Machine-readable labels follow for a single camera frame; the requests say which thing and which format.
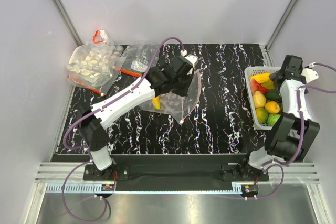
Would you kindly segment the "clear dotted zip bag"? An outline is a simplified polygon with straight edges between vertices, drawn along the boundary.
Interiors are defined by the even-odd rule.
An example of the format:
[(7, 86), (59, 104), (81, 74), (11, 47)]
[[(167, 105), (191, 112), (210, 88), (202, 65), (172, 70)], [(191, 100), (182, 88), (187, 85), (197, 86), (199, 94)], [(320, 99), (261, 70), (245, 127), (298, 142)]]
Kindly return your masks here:
[(192, 82), (188, 88), (187, 96), (181, 97), (172, 92), (159, 96), (161, 109), (156, 110), (152, 105), (152, 100), (146, 101), (139, 105), (143, 111), (168, 114), (177, 121), (178, 124), (183, 124), (186, 118), (195, 109), (200, 99), (202, 89), (200, 70), (194, 71)]

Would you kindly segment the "yellow banana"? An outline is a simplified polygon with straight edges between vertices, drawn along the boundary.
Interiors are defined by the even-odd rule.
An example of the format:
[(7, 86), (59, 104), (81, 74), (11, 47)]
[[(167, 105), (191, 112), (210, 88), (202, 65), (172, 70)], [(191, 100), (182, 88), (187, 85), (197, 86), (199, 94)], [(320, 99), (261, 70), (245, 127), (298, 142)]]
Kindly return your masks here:
[(152, 105), (154, 106), (156, 110), (160, 110), (161, 109), (160, 98), (159, 97), (153, 98)]

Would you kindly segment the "yellow lemon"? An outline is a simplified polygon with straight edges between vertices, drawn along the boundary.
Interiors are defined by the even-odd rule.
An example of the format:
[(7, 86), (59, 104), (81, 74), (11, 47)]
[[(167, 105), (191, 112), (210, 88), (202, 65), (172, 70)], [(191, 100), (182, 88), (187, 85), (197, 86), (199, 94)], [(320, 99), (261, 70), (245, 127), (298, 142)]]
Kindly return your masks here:
[(254, 102), (254, 106), (255, 108), (264, 108), (266, 105), (266, 97), (260, 92), (260, 91), (256, 91), (253, 94), (253, 102)]

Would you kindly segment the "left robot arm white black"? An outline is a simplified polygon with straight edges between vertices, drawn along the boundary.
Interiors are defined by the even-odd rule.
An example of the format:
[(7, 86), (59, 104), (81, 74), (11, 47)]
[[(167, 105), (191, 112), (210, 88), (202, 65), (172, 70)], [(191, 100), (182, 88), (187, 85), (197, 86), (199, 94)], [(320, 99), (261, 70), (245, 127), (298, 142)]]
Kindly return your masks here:
[(79, 132), (88, 144), (90, 159), (99, 178), (107, 180), (113, 175), (106, 129), (128, 111), (159, 95), (172, 92), (181, 97), (187, 96), (197, 62), (195, 55), (177, 56), (163, 69), (151, 67), (131, 85), (92, 105), (82, 114)]

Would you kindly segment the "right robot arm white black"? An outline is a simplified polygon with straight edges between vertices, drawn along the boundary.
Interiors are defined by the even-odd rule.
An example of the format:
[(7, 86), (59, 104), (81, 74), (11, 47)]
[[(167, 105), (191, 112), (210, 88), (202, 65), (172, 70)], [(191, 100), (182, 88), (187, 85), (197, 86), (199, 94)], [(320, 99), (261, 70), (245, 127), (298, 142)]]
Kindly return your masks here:
[(319, 123), (311, 119), (305, 100), (308, 81), (317, 77), (314, 70), (304, 68), (301, 57), (285, 56), (281, 68), (271, 74), (282, 98), (283, 112), (264, 147), (248, 153), (235, 167), (235, 175), (250, 180), (266, 173), (272, 165), (288, 166), (304, 159), (320, 130)]

